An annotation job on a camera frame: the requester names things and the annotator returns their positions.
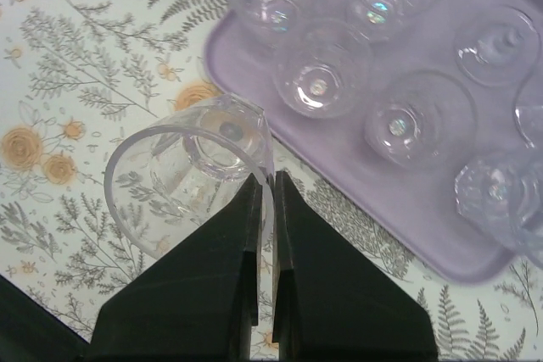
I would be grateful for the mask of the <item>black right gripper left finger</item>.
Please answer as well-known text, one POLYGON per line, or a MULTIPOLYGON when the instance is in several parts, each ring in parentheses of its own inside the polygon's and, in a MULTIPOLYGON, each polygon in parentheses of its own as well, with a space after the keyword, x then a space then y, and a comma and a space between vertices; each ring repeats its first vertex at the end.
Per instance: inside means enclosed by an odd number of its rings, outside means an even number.
POLYGON ((246 361, 258 322, 262 187, 234 198, 100 309, 89 361, 246 361))

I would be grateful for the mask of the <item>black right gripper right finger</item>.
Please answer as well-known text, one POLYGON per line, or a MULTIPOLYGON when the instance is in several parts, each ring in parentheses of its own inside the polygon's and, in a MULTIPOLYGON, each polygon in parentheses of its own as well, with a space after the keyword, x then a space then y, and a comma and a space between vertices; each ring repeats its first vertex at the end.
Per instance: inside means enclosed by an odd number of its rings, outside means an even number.
POLYGON ((435 361, 428 312, 303 199, 275 188, 273 340, 281 361, 435 361))

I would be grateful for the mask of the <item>clear faceted glass extra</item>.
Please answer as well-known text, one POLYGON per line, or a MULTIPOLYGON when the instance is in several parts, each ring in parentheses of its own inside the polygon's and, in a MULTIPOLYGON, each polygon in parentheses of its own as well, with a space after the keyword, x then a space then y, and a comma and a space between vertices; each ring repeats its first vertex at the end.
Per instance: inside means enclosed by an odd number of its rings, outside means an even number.
POLYGON ((272 233, 274 164, 264 110, 235 94, 199 101, 134 133, 111 155, 104 196, 121 233, 159 259, 255 178, 260 238, 272 233))

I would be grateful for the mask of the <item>clear tall tumbler glass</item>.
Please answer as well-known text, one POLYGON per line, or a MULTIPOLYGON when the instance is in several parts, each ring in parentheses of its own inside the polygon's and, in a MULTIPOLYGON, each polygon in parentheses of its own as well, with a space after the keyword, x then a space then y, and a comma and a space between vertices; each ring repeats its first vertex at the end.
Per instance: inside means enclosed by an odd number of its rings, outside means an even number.
POLYGON ((542 267, 542 151, 473 157, 455 179, 457 212, 504 248, 542 267))

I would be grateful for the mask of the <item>clear wine glass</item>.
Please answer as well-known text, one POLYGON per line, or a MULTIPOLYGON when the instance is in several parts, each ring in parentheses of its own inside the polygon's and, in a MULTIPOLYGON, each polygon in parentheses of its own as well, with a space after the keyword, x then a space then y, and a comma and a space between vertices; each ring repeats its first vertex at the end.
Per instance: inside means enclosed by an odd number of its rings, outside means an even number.
POLYGON ((527 82, 514 101, 514 118, 518 132, 533 148, 542 148, 542 82, 527 82))

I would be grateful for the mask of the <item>clear champagne flute glass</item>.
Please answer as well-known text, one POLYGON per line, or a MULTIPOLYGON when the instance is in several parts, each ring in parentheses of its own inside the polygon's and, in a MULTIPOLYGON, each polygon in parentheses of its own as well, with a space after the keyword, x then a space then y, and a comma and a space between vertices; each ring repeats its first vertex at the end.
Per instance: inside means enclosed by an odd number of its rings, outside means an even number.
POLYGON ((486 87, 515 86, 531 73, 542 40, 522 10, 496 5, 464 23, 453 42, 459 70, 486 87))

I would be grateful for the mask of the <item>lilac plastic tray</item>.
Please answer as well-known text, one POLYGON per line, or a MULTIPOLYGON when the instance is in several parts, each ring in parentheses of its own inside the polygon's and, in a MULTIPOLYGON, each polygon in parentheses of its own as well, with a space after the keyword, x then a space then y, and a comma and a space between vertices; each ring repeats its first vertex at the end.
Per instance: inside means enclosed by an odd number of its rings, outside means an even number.
MULTIPOLYGON (((466 87, 475 104, 475 151, 520 148, 512 102, 533 68, 515 69, 496 86, 468 79, 457 67, 453 39, 494 6, 524 13, 542 26, 542 0, 439 0, 391 41, 377 45, 367 96, 415 71, 435 71, 466 87)), ((454 180, 473 156, 457 148, 443 163, 405 170, 380 158, 365 142, 366 109, 359 105, 337 119, 313 120, 294 112, 272 81, 272 56, 227 12, 204 46, 209 78, 224 92, 260 106, 276 139, 373 217, 423 263, 449 281, 479 284, 513 260, 512 251, 486 237, 456 210, 454 180)))

